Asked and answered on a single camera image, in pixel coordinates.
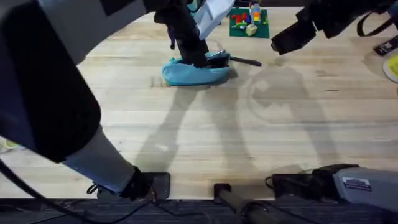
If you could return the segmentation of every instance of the blue pouch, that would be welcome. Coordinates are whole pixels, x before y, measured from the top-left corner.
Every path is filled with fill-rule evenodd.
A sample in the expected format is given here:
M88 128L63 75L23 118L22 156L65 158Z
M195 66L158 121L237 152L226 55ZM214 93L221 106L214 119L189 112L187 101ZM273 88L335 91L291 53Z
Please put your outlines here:
M215 53L208 52L209 58ZM228 66L230 54L225 52L209 59L211 67L196 68L193 65L182 63L182 59L171 58L170 62L165 64L162 69L163 78L168 85L186 86L186 85L204 85L217 83L228 76L231 68Z

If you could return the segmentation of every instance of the yellow object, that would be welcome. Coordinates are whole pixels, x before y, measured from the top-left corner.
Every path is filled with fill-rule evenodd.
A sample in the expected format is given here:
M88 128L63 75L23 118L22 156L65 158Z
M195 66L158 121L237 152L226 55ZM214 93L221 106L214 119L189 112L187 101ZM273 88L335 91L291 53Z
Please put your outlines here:
M0 153L10 151L11 149L23 149L24 147L15 142L0 136Z
M260 20L259 17L260 17L259 13L255 12L254 13L254 21L259 21Z
M383 69L389 79L398 83L398 54L389 58L384 63Z
M254 24L250 24L246 27L246 34L251 37L257 32L257 26Z

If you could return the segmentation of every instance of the wooden table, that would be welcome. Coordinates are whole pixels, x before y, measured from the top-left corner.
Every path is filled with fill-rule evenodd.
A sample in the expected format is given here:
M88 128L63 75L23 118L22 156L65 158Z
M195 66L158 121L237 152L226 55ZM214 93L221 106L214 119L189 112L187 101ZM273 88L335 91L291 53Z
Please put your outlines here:
M295 22L298 8L269 10L271 36ZM387 16L372 16L373 29ZM397 85L372 47L397 34L359 38L356 26L282 57L269 39L228 37L228 19L207 39L212 51L259 60L238 62L237 77L220 86L167 87L161 67L166 29L153 15L105 40L79 66L102 110L104 131L143 171L169 171L171 198L211 198L228 182L244 197L271 197L264 178L349 162L398 170ZM86 195L91 181L30 151L1 155L27 183L50 198ZM0 197L25 193L0 178Z

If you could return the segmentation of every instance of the white sticker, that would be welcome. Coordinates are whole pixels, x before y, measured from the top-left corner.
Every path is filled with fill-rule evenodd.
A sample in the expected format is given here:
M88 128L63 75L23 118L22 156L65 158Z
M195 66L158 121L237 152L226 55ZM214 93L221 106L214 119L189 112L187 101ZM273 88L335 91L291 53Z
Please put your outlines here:
M349 189L372 191L371 183L366 179L342 177L344 186Z

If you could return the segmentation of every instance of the green lego baseplate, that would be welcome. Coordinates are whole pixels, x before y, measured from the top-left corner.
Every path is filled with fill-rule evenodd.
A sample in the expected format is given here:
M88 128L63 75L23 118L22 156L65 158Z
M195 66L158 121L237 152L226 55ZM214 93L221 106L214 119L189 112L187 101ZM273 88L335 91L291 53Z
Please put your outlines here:
M232 19L232 15L242 15L242 13L246 13L247 16L250 16L249 9L236 9L233 8L229 12L229 36L230 37L257 37L257 38L269 38L269 28L268 28L268 15L267 10L261 10L261 21L255 22L254 24L257 26L257 32L252 35L248 36L244 30L234 29L232 26L235 25L235 20Z

